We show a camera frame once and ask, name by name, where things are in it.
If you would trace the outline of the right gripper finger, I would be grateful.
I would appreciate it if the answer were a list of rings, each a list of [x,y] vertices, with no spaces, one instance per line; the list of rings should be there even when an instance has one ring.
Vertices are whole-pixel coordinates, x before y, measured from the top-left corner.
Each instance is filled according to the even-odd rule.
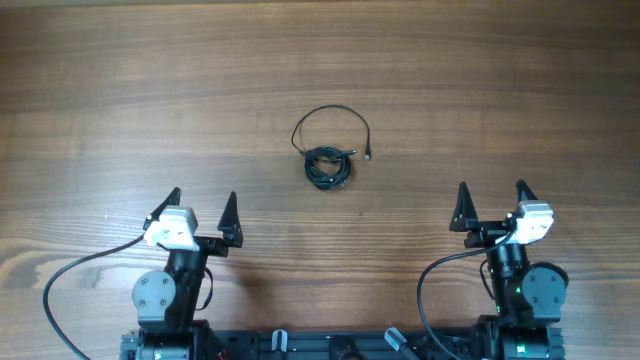
[[[517,190],[517,197],[519,202],[537,200],[537,196],[534,194],[534,192],[530,189],[530,187],[527,185],[527,183],[523,179],[520,179],[516,182],[516,190]]]
[[[479,219],[471,194],[465,182],[458,188],[456,207],[454,209],[449,230],[451,232],[475,231],[479,228]]]

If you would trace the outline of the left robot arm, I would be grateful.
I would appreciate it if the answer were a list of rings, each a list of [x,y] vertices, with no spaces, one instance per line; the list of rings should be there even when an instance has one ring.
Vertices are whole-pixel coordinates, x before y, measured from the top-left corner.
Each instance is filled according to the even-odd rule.
[[[209,257],[226,257],[243,245],[237,195],[229,195],[217,229],[219,237],[198,236],[192,208],[180,204],[176,187],[145,219],[143,239],[168,251],[164,269],[143,274],[132,290],[140,329],[122,338],[122,359],[227,359],[228,352],[206,320],[198,297],[204,278],[211,278]]]

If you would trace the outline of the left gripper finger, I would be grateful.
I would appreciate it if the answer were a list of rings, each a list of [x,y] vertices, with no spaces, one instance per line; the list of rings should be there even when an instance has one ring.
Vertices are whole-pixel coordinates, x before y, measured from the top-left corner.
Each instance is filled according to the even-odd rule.
[[[175,187],[169,195],[161,202],[146,218],[144,221],[143,229],[147,230],[154,221],[158,221],[161,213],[169,205],[178,206],[180,204],[181,189]]]
[[[229,195],[217,229],[222,233],[223,242],[227,247],[242,247],[243,232],[239,220],[237,194],[235,191],[232,191]]]

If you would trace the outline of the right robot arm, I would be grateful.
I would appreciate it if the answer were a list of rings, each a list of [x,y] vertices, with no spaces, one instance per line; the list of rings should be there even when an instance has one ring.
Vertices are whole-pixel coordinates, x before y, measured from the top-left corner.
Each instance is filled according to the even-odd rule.
[[[542,240],[554,223],[551,206],[538,199],[526,182],[516,183],[518,203],[500,221],[481,221],[467,185],[459,185],[449,229],[465,232],[464,246],[486,252],[495,316],[476,324],[480,359],[564,359],[561,319],[569,277],[549,263],[532,264],[526,247]]]

